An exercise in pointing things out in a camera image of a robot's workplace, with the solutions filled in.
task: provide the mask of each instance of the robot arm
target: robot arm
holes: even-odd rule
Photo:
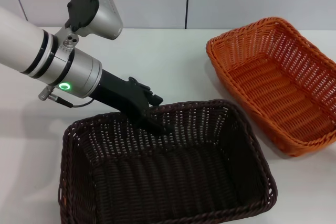
[[[124,81],[108,73],[99,60],[75,48],[79,36],[114,40],[120,35],[122,21],[113,0],[71,0],[68,12],[69,20],[53,35],[0,7],[0,63],[46,83],[41,100],[72,107],[52,94],[58,88],[116,108],[153,134],[167,134],[148,112],[149,104],[159,105],[162,98],[134,78]]]

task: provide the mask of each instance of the wicker basket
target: wicker basket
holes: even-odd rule
[[[120,113],[75,122],[63,139],[59,204],[69,223],[219,223],[258,215],[277,188],[244,115],[229,102],[152,110],[169,136]]]
[[[336,65],[288,22],[262,19],[211,39],[206,50],[280,150],[299,156],[336,140]]]

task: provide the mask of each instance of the table surface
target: table surface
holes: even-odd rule
[[[45,29],[51,33],[58,30]],[[220,84],[205,52],[206,42],[223,32],[125,29],[115,41],[95,35],[80,38],[78,48],[99,59],[114,75],[123,79],[133,76],[149,85],[164,103],[217,98],[235,102]],[[336,61],[336,31],[301,33]],[[71,110],[42,102],[37,96],[44,86],[0,66],[1,224],[60,223],[57,191],[63,132],[75,120],[112,110],[97,101]],[[56,93],[75,104],[83,103],[60,90]],[[279,152],[254,122],[251,124],[279,196],[269,212],[234,223],[335,223],[336,145],[290,158]]]

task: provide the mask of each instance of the dark brown wicker basket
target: dark brown wicker basket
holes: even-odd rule
[[[277,188],[245,116],[224,100],[152,109],[169,136],[120,113],[75,122],[63,138],[62,223],[219,223],[268,211]]]

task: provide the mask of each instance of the orange wicker basket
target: orange wicker basket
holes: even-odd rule
[[[336,140],[336,65],[287,21],[231,30],[206,51],[224,86],[284,153]]]

